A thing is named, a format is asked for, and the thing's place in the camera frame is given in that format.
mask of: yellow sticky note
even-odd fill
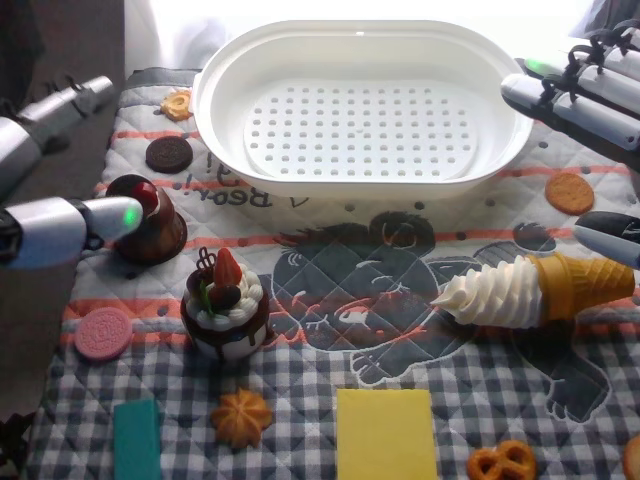
[[[338,480],[436,480],[428,390],[338,390]]]

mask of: teal block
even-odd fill
[[[155,400],[114,409],[115,480],[160,480],[160,427]]]

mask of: dark floor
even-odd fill
[[[118,90],[122,87],[123,0],[30,3],[45,47],[31,89],[61,70],[77,81],[106,75]],[[115,102],[79,125],[70,148],[44,158],[6,203],[56,195],[89,198],[104,167],[114,111]],[[0,421],[12,412],[37,407],[74,273],[75,265],[32,272],[0,270]]]

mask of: waffle cone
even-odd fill
[[[538,270],[543,301],[541,325],[571,320],[586,308],[630,297],[635,289],[633,270],[613,260],[577,259],[561,253],[527,258]]]

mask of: gingham pattern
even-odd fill
[[[265,203],[272,205],[261,208],[250,199],[254,195],[259,204],[265,197],[236,185],[234,177],[223,177],[223,183],[232,187],[213,184],[217,164],[193,135],[193,119],[176,124],[155,113],[168,93],[188,85],[189,75],[154,70],[151,84],[138,76],[138,82],[122,94],[103,180],[139,173],[164,182],[187,221],[192,243],[175,259],[150,269],[128,265],[108,250],[80,262],[62,341],[34,421],[26,478],[113,478],[114,406],[151,396],[160,411],[166,479],[335,478],[335,389],[341,387],[429,389],[441,478],[464,477],[473,449],[508,438],[534,448],[539,478],[623,478],[622,448],[640,432],[640,400],[635,394],[640,387],[635,360],[640,353],[639,330],[632,323],[639,316],[630,301],[582,315],[587,326],[573,335],[573,351],[601,369],[609,386],[591,418],[580,423],[562,418],[562,409],[550,402],[552,394],[562,393],[557,381],[562,372],[547,376],[534,368],[523,356],[526,353],[516,351],[509,332],[475,331],[461,348],[411,365],[372,387],[354,373],[349,352],[319,350],[300,341],[298,329],[281,314],[272,315],[282,333],[275,345],[258,351],[248,362],[221,368],[184,341],[176,299],[195,268],[196,247],[207,241],[236,239],[234,255],[261,274],[273,297],[282,292],[270,278],[282,249],[255,239],[280,232],[343,222],[367,225],[380,212],[405,211],[428,219],[441,234],[436,249],[423,259],[429,262],[472,256],[494,241],[480,231],[508,232],[523,222],[550,229],[569,227],[575,219],[544,200],[549,168],[581,171],[596,190],[598,209],[639,215],[634,177],[626,169],[536,125],[523,153],[510,166],[511,173],[457,199],[337,202],[269,196]],[[171,177],[145,165],[144,151],[153,132],[166,131],[185,132],[193,146],[194,162],[188,172]],[[232,194],[234,190],[244,193]],[[247,201],[217,205],[224,198],[219,192],[227,192],[227,200],[236,203]],[[464,238],[447,232],[476,233]],[[558,250],[590,255],[565,237],[557,238]],[[476,258],[492,263],[509,248],[485,251]],[[83,315],[106,304],[134,319],[134,342],[117,361],[90,364],[74,350],[73,333]],[[215,442],[209,414],[222,393],[238,387],[261,393],[275,415],[258,448],[232,452]],[[579,399],[584,392],[571,393],[575,395],[571,398]]]

